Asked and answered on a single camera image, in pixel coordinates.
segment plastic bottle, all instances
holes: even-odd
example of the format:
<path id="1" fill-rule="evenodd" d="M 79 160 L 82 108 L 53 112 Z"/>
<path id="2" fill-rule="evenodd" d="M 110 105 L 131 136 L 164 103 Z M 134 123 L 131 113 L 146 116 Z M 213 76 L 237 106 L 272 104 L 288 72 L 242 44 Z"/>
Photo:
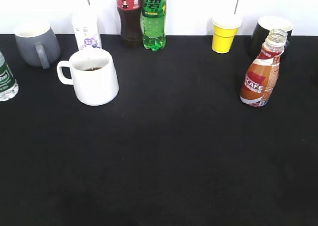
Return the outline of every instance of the plastic bottle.
<path id="1" fill-rule="evenodd" d="M 18 93 L 19 85 L 0 52 L 0 101 L 7 101 Z"/>
<path id="2" fill-rule="evenodd" d="M 146 49 L 157 51 L 165 46 L 165 15 L 166 0 L 143 0 L 143 42 Z"/>
<path id="3" fill-rule="evenodd" d="M 102 48 L 96 12 L 87 5 L 72 17 L 72 25 L 79 50 L 86 47 Z"/>
<path id="4" fill-rule="evenodd" d="M 258 57 L 248 68 L 240 91 L 243 103 L 252 107 L 264 106 L 274 89 L 279 75 L 280 56 L 284 52 L 287 33 L 280 29 L 270 31 Z"/>
<path id="5" fill-rule="evenodd" d="M 127 47 L 137 47 L 143 40 L 140 25 L 141 0 L 117 0 L 121 20 L 121 40 Z"/>

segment cola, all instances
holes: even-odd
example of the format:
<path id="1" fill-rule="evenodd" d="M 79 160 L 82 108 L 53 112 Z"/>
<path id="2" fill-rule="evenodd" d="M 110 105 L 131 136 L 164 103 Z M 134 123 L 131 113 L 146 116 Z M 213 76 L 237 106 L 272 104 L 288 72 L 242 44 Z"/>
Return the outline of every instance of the cola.
<path id="1" fill-rule="evenodd" d="M 127 47 L 141 45 L 141 0 L 117 0 L 117 9 L 121 20 L 121 40 Z"/>

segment gray mug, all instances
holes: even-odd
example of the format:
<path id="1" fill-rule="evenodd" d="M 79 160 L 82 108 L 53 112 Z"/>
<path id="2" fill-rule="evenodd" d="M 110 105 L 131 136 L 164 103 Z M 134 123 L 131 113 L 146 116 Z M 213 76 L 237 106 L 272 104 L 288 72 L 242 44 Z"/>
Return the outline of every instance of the gray mug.
<path id="1" fill-rule="evenodd" d="M 31 66 L 48 69 L 61 54 L 59 42 L 47 22 L 22 24 L 14 34 L 20 55 Z"/>

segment sprite bottle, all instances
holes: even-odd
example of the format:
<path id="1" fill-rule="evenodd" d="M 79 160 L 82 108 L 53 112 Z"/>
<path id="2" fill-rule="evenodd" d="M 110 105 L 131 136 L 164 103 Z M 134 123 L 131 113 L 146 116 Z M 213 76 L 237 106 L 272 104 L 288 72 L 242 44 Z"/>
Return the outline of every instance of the sprite bottle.
<path id="1" fill-rule="evenodd" d="M 146 49 L 157 51 L 165 46 L 165 14 L 166 0 L 143 0 L 143 42 Z"/>
<path id="2" fill-rule="evenodd" d="M 18 91 L 19 86 L 0 52 L 0 101 L 15 97 Z"/>

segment dark liquid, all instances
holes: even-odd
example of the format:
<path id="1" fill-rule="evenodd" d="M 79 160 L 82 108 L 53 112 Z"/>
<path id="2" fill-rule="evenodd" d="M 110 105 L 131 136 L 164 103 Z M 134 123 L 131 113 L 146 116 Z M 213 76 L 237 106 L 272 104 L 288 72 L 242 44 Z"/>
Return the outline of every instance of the dark liquid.
<path id="1" fill-rule="evenodd" d="M 94 68 L 90 68 L 88 70 L 85 70 L 85 71 L 96 71 L 96 70 L 99 70 L 101 69 L 101 67 L 94 67 Z"/>
<path id="2" fill-rule="evenodd" d="M 121 20 L 121 41 L 124 46 L 137 47 L 143 40 L 140 25 L 141 8 L 137 10 L 122 10 L 118 8 Z"/>

